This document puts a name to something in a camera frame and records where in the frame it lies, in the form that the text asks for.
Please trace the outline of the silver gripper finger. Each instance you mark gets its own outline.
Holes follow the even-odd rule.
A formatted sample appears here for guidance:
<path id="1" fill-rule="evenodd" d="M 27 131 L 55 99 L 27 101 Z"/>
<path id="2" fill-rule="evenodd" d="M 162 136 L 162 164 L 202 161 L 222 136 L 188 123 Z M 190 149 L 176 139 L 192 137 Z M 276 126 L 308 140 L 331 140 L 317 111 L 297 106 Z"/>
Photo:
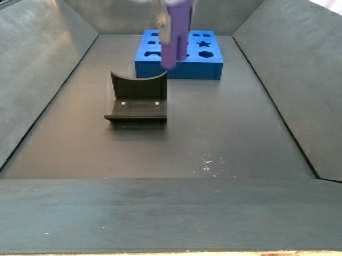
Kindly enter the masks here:
<path id="1" fill-rule="evenodd" d="M 172 42 L 172 16 L 168 9 L 166 0 L 154 0 L 158 8 L 157 27 L 160 30 L 160 40 L 164 44 Z"/>

